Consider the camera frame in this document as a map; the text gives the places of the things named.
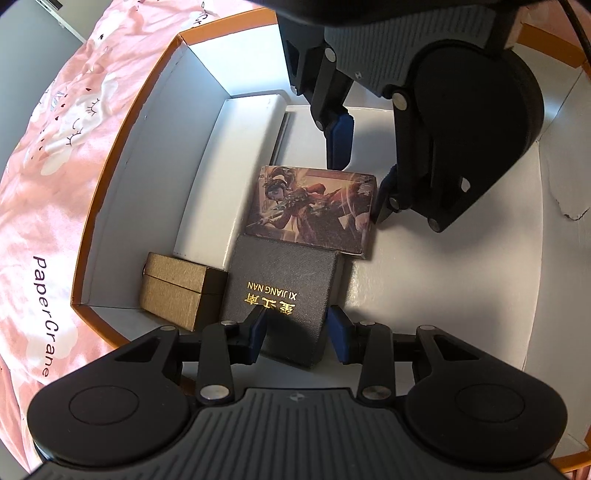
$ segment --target black cable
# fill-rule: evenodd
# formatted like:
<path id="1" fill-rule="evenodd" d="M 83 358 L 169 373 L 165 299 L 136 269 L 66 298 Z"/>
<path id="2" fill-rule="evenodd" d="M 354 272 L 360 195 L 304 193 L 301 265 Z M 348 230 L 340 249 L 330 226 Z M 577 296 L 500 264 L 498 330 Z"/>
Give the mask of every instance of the black cable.
<path id="1" fill-rule="evenodd" d="M 570 5 L 569 0 L 558 0 L 564 13 L 566 14 L 567 18 L 570 21 L 570 24 L 573 26 L 574 32 L 577 34 L 577 38 L 579 39 L 579 43 L 581 47 L 583 47 L 583 52 L 585 53 L 585 57 L 587 57 L 587 63 L 591 65 L 591 43 L 589 43 L 589 39 L 585 34 L 585 30 L 579 21 L 579 17 L 574 12 L 573 7 Z"/>

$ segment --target white cardboard divider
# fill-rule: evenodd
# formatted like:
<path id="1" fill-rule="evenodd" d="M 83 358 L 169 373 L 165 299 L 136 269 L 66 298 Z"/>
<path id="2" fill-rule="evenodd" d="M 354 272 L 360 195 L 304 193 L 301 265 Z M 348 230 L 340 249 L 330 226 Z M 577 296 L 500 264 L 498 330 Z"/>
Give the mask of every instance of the white cardboard divider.
<path id="1" fill-rule="evenodd" d="M 226 100 L 191 188 L 175 257 L 228 269 L 252 185 L 271 161 L 286 106 L 281 95 Z"/>
<path id="2" fill-rule="evenodd" d="M 181 48 L 140 112 L 99 212 L 86 304 L 139 308 L 150 251 L 171 255 L 191 186 L 228 93 Z"/>

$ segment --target black ribbed surface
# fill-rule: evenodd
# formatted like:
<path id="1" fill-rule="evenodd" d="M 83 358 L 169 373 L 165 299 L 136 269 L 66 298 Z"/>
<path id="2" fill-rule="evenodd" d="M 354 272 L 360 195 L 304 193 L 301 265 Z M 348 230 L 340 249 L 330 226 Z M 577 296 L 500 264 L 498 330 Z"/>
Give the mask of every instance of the black ribbed surface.
<path id="1" fill-rule="evenodd" d="M 46 463 L 34 480 L 339 479 L 560 480 L 547 463 L 519 472 L 448 465 L 415 445 L 388 410 L 362 407 L 349 390 L 249 389 L 204 409 L 159 457 L 119 471 L 77 472 Z"/>
<path id="2" fill-rule="evenodd" d="M 405 83 L 413 58 L 430 43 L 460 40 L 483 47 L 494 19 L 492 10 L 472 5 L 326 28 L 324 36 L 336 52 L 337 68 L 379 96 L 386 85 Z"/>

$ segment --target small box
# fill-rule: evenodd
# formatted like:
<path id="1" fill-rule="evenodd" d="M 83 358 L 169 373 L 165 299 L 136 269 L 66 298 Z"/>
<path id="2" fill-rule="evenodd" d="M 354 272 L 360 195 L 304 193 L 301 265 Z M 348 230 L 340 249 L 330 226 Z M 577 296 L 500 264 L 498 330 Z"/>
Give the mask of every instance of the small box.
<path id="1" fill-rule="evenodd" d="M 221 318 L 243 322 L 256 304 L 273 309 L 262 353 L 311 367 L 324 352 L 324 320 L 336 301 L 342 259 L 332 250 L 241 235 Z"/>
<path id="2" fill-rule="evenodd" d="M 217 322 L 228 274 L 150 252 L 139 304 L 191 332 Z"/>

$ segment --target anime character illustration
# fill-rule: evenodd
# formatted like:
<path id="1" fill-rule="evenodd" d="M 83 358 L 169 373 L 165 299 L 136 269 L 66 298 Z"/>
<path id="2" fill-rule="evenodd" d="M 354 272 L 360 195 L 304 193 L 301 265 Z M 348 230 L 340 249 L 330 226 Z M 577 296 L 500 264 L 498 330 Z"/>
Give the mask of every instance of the anime character illustration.
<path id="1" fill-rule="evenodd" d="M 375 189 L 372 175 L 263 167 L 246 233 L 362 255 Z"/>

